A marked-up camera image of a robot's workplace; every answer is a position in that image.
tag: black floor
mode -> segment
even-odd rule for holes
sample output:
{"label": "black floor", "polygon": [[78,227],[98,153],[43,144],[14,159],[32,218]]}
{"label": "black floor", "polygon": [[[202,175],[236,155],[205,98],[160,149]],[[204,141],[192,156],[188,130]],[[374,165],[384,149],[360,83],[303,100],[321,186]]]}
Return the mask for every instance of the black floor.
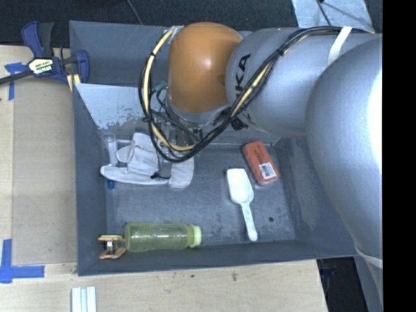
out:
{"label": "black floor", "polygon": [[[131,0],[148,25],[223,23],[236,30],[295,27],[291,0]],[[383,32],[383,0],[365,0],[376,32]],[[21,45],[28,22],[55,22],[53,47],[69,47],[69,20],[137,23],[126,0],[0,0],[0,44]],[[354,261],[318,261],[332,311],[367,311]]]}

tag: wooden table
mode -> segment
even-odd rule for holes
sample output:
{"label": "wooden table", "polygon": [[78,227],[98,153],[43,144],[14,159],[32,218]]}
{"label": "wooden table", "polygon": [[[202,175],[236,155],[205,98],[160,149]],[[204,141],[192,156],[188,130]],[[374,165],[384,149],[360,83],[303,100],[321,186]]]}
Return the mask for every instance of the wooden table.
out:
{"label": "wooden table", "polygon": [[[30,59],[26,47],[0,45],[0,77]],[[0,99],[0,250],[12,238],[13,261],[46,264],[45,278],[0,284],[1,311],[70,311],[71,289],[89,286],[100,312],[328,310],[315,260],[78,277],[70,93],[28,77],[14,101],[7,84]]]}

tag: blue tape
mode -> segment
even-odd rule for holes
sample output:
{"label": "blue tape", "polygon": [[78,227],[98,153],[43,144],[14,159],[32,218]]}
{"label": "blue tape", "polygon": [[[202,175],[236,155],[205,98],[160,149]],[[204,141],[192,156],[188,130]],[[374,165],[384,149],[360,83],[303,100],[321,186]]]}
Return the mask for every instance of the blue tape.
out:
{"label": "blue tape", "polygon": [[[26,72],[29,68],[22,64],[21,62],[15,62],[13,64],[5,65],[6,70],[11,74]],[[11,101],[14,99],[14,81],[10,82],[10,86],[8,88],[8,100]]]}
{"label": "blue tape", "polygon": [[12,283],[15,278],[44,278],[45,266],[12,266],[12,240],[3,241],[0,283]]}

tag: green plastic bottle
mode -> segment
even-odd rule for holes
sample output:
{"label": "green plastic bottle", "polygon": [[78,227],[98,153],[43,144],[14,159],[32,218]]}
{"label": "green plastic bottle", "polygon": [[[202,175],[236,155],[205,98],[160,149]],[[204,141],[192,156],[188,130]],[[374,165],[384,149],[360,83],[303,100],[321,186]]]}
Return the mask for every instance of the green plastic bottle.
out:
{"label": "green plastic bottle", "polygon": [[124,239],[125,247],[130,252],[182,250],[200,245],[202,231],[192,224],[130,222],[125,227]]}

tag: barcode label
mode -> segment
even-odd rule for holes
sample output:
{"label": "barcode label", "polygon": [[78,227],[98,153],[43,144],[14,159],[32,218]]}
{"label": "barcode label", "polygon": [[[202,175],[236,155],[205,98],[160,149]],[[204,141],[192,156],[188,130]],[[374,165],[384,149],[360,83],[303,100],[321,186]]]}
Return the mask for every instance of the barcode label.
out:
{"label": "barcode label", "polygon": [[263,176],[264,179],[277,177],[273,169],[272,163],[267,162],[267,163],[259,164],[259,168],[260,168],[261,175]]}

